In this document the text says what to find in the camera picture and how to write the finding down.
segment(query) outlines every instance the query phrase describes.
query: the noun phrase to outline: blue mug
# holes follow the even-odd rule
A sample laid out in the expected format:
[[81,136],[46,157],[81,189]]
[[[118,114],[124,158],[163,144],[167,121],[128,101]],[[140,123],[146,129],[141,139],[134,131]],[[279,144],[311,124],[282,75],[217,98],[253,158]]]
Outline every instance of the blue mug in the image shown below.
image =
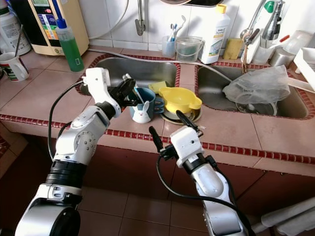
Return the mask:
[[131,93],[128,95],[129,100],[138,100],[140,103],[135,107],[129,107],[130,115],[132,119],[137,123],[147,123],[152,120],[154,114],[164,112],[164,101],[161,97],[156,97],[156,94],[149,88],[137,89],[143,101],[149,102],[149,105],[144,105],[140,102],[140,99]]

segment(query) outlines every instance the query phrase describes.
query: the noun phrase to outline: kitchen sink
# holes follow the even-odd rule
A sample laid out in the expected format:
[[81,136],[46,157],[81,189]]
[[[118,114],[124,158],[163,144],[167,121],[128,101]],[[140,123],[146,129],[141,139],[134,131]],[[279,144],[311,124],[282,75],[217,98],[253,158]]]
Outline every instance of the kitchen sink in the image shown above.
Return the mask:
[[[95,67],[108,69],[111,87],[116,87],[124,74],[134,78],[139,87],[147,88],[149,84],[166,81],[169,87],[175,86],[177,66],[172,63],[146,62],[125,58],[106,58]],[[90,95],[87,86],[81,86],[83,94]]]
[[[231,80],[235,80],[242,75],[241,68],[226,66],[212,67]],[[229,81],[214,71],[204,67],[198,71],[198,96],[203,104],[218,110],[238,111],[236,104],[229,101],[222,92],[223,88],[228,84]],[[277,103],[277,116],[297,119],[306,117],[309,111],[298,91],[293,87],[290,87],[290,91],[291,93],[286,99]]]

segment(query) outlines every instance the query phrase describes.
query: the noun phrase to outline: tiled countertop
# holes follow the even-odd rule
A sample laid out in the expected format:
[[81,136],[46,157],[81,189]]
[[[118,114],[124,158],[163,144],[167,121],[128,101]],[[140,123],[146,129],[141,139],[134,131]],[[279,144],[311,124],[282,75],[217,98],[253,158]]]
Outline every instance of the tiled countertop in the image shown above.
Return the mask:
[[[105,48],[128,55],[161,57],[160,52]],[[87,68],[102,53],[86,52]],[[47,136],[47,120],[52,103],[81,73],[70,72],[64,57],[50,57],[30,52],[22,56],[30,78],[13,83],[0,80],[0,121],[13,132]],[[226,62],[238,63],[235,60]],[[195,89],[195,66],[181,64],[180,86]],[[315,104],[315,94],[307,93]],[[71,90],[56,106],[53,137],[64,123],[73,120],[85,107],[94,104],[89,96]],[[284,173],[315,176],[315,118],[307,120],[277,118],[255,114],[219,111],[202,106],[197,124],[206,127],[201,137],[205,154],[218,162]],[[126,109],[111,120],[110,130],[98,144],[139,151],[156,152],[150,142],[149,126],[153,125],[164,142],[179,126],[155,118],[146,124],[131,120]]]

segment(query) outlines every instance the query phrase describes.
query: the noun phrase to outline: yellow sponge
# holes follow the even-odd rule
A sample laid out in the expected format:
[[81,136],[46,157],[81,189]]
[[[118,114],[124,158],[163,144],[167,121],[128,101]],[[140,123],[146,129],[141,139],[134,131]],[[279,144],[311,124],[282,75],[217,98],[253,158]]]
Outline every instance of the yellow sponge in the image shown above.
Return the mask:
[[158,94],[158,90],[163,87],[167,87],[165,81],[161,81],[161,82],[157,82],[157,83],[153,83],[149,85],[149,89],[151,89],[155,94]]
[[240,38],[229,38],[224,51],[223,59],[237,59],[243,41]]

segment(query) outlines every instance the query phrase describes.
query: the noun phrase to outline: tap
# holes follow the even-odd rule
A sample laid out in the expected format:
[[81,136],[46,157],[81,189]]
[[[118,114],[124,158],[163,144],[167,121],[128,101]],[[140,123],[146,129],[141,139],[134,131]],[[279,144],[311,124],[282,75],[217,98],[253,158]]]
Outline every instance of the tap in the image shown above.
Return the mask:
[[[261,0],[260,1],[259,5],[258,5],[253,17],[252,17],[252,20],[251,20],[249,26],[247,27],[247,29],[243,30],[240,34],[240,37],[244,41],[245,45],[250,45],[253,42],[253,40],[255,39],[256,35],[260,31],[260,29],[256,29],[254,31],[254,26],[257,22],[259,14],[261,13],[266,1],[267,0]],[[280,14],[281,14],[281,9],[282,9],[283,5],[284,5],[284,2],[282,0],[279,0],[277,2],[276,10],[272,14],[270,21],[268,22],[267,26],[265,27],[265,31],[266,31],[265,38],[266,39],[267,38],[276,39],[278,37],[278,34],[279,34],[278,30],[280,30],[279,19],[281,20]]]
[[139,19],[135,19],[136,23],[136,29],[137,29],[137,34],[139,36],[143,35],[143,32],[146,30],[146,26],[143,21],[143,16],[142,16],[142,0],[138,0],[138,14],[139,14]]

